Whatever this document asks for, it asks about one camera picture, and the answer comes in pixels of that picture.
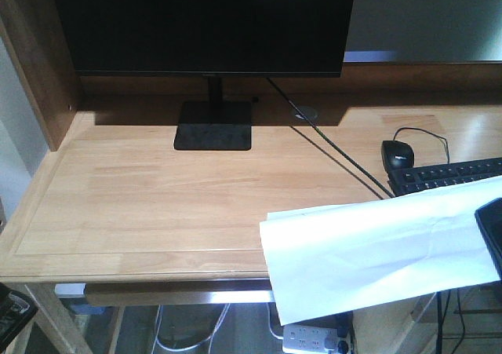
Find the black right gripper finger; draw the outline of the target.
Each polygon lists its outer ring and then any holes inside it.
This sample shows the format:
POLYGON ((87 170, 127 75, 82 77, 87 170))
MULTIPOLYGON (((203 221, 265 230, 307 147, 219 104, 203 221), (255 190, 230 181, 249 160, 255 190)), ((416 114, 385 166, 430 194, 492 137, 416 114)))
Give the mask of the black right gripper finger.
POLYGON ((501 279, 501 198, 479 207, 475 220, 501 279))

